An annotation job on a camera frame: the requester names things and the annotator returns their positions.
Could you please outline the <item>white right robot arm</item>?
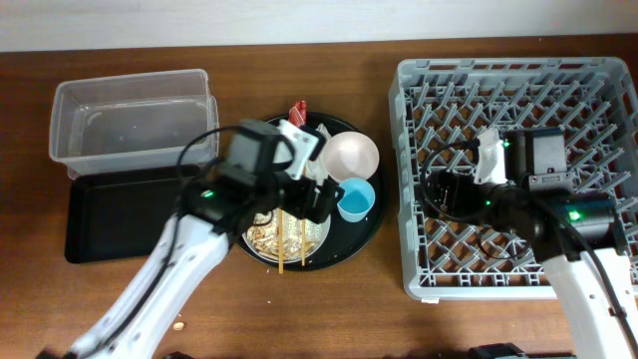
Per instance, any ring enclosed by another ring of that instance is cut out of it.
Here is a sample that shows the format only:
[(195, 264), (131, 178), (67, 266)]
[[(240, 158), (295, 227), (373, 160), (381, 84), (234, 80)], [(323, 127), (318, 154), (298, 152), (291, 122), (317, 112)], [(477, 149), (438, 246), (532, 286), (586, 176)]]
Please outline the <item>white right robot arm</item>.
[(634, 358), (637, 306), (621, 216), (605, 192), (577, 193), (560, 128), (456, 142), (472, 152), (473, 175), (420, 171), (418, 201), (429, 217), (512, 232), (526, 242), (567, 317), (579, 358)]

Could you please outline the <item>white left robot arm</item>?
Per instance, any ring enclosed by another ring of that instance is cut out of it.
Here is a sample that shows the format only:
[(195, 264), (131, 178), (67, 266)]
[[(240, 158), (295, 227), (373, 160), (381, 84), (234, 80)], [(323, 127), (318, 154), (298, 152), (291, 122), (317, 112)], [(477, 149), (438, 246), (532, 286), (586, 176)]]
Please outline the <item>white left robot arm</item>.
[(67, 358), (150, 358), (202, 280), (254, 225), (259, 213), (282, 209), (324, 222), (343, 190), (303, 173), (326, 140), (282, 120), (230, 127), (227, 153), (187, 178), (152, 254), (108, 312), (65, 352)]

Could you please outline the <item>pink bowl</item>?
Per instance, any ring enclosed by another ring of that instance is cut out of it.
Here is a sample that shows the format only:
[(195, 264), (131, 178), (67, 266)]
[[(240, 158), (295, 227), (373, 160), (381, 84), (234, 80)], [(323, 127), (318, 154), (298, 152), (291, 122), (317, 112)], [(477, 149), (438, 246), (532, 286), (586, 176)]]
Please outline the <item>pink bowl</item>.
[(320, 160), (332, 180), (343, 182), (369, 179), (379, 166), (380, 155), (375, 143), (364, 134), (342, 132), (326, 143)]

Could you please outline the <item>blue plastic cup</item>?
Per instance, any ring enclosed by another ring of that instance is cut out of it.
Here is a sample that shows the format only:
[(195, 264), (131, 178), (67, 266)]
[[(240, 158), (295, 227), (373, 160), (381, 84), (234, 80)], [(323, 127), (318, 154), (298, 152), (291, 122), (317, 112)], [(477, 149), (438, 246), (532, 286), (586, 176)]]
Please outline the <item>blue plastic cup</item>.
[(376, 201), (373, 186), (365, 179), (350, 178), (339, 184), (343, 197), (337, 207), (341, 217), (348, 222), (359, 222), (365, 218)]

